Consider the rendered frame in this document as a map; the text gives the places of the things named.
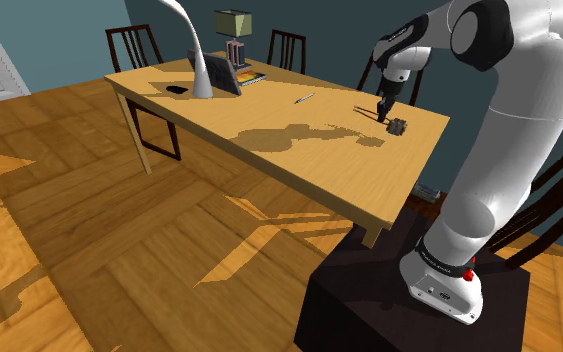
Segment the dark wooden chair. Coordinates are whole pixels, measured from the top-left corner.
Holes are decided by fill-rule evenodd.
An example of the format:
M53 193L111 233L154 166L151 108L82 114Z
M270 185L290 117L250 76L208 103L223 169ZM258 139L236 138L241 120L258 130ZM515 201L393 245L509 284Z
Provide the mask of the dark wooden chair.
M294 64L294 54L296 42L300 43L300 68L299 72L303 75L306 74L306 37L299 34L294 34L286 31L273 29L271 31L269 51L267 56L267 64L271 65L273 62L275 40L280 39L280 54L278 67L291 71Z
M363 74L360 78L360 81L357 85L357 88L356 88L357 91L363 91L364 85L366 83L366 80L368 78L368 75L370 73L372 66L373 66L373 59L372 59L372 56L370 55L369 58L367 59L365 69L364 69ZM424 69L421 69L421 70L417 71L417 73L416 73L416 78L415 78L413 90L412 90L411 97L410 97L410 100L409 100L409 103L408 103L408 105L410 105L410 106L416 105L417 98L418 98L419 91L420 91L421 81L422 81L422 78L423 78L423 74L424 74ZM383 93L383 87L384 87L384 81L383 81L383 78L381 78L380 81L379 81L379 84L377 86L377 90L375 92L375 95L380 96Z
M563 156L545 170L532 183L530 193L535 193L563 169ZM506 247L533 228L548 220L563 207L563 177L560 178L543 196L524 210L514 215L509 222L498 230L486 243L492 253ZM548 249L563 235L563 217L534 242L508 258L505 266L515 269L535 258Z
M106 33L106 37L107 37L107 41L108 41L108 47L109 47L109 51L110 51L110 55L111 55L111 60L112 60L112 64L113 64L113 68L114 71L116 73L119 73L122 71L120 64L119 64L119 60L118 60L118 55L116 52L116 48L115 48L115 43L114 43L114 36L117 34L120 34L124 45L125 45L125 49L127 51L127 54L129 56L129 59L131 61L131 65L133 69L138 69L138 68L142 68L142 67L147 67L149 65L149 61L147 60L145 51L144 51L144 46L142 43L142 39L141 39L141 35L140 33L142 31L145 31L147 33L148 39L150 41L151 47L153 49L153 53L156 57L156 60L159 63L163 63L163 57L161 56L161 53L159 51L159 48L157 46L157 43L155 41L155 38L153 36L153 33L150 29L150 26L148 24L142 24L142 25L133 25L133 26L126 26L126 27L118 27L118 28L111 28L111 29L106 29L105 33ZM152 111L148 110L147 108L127 99L127 106L129 109L129 112L132 115L132 119L134 122L134 125L136 127L136 131L138 133L138 136L140 138L141 144L154 151L157 153L160 153L162 155L165 155L167 157L170 157L172 159L175 159L177 161L181 161L182 157L181 157L181 152L180 152L180 148L179 148L179 143L178 143L178 138L177 138L177 133L176 133L176 128L175 125L171 122L169 122L168 120L165 120L167 128L168 128L168 132L170 135L170 139L171 139L171 143L172 143L172 147L173 147L173 152L170 152L168 150L165 150L157 145L154 145L148 141L145 141L143 139L142 133L141 133L141 129L140 129L140 125L139 125L139 119L137 116L137 112L138 111L143 111L146 112L148 114L154 115L156 117L159 117L159 115L157 115L156 113L153 113Z

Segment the wooden dining table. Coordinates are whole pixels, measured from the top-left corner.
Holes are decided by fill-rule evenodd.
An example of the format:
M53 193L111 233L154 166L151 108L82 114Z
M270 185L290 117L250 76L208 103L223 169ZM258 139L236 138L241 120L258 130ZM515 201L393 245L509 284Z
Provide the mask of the wooden dining table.
M120 106L134 101L360 225L372 247L394 224L448 117L397 103L390 115L407 128L394 136L374 117L374 95L257 61L251 67L267 78L208 99L194 97L185 59L105 79ZM174 94L169 85L188 91Z

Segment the small grey box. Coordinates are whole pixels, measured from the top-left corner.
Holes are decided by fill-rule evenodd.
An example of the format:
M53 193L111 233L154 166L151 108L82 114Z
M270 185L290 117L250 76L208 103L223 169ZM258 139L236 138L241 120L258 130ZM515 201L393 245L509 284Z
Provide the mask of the small grey box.
M412 194L430 203L434 203L440 198L441 191L417 182L412 189Z

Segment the colourful book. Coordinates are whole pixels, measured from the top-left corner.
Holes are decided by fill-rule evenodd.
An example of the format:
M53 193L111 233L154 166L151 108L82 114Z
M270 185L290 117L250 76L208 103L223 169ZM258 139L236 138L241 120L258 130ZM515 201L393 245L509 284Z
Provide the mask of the colourful book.
M236 74L236 81L239 86L244 87L267 78L266 74L255 71L244 71Z

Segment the olive shade table lamp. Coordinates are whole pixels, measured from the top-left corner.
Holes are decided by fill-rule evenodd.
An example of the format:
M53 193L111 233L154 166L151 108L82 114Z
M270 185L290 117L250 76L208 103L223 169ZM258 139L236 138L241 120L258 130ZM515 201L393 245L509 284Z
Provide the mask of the olive shade table lamp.
M252 14L235 9L214 11L215 31L230 37L225 42L225 52L230 63L236 70L248 67L246 63L245 44L239 38L250 36L253 33Z

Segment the dark grey laptop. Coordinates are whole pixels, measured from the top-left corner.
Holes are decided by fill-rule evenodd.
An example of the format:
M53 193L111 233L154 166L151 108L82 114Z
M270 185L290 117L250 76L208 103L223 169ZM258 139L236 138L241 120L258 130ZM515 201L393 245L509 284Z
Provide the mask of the dark grey laptop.
M212 88L223 90L234 95L241 94L241 88L236 81L236 73L229 60L215 54L203 52ZM187 58L195 68L194 49L189 49Z

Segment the white gooseneck desk lamp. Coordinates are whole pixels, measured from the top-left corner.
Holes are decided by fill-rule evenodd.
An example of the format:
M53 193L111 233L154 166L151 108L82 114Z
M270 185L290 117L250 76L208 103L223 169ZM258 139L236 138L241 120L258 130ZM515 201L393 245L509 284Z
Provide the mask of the white gooseneck desk lamp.
M193 95L196 98L212 98L213 90L209 79L208 70L203 56L203 51L200 46L200 41L195 27L192 24L186 10L177 0L159 0L162 4L170 8L178 14L186 23L191 32L194 44L194 58L195 58L195 77L193 84Z

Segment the dark robot stand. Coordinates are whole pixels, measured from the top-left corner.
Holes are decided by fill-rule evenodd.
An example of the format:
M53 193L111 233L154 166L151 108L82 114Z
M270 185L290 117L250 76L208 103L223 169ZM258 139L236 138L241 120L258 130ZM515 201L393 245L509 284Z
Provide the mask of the dark robot stand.
M376 244L353 229L310 275L295 344L302 352L522 352L530 274L481 250L484 306L466 326L413 298L399 271L431 222L403 208Z

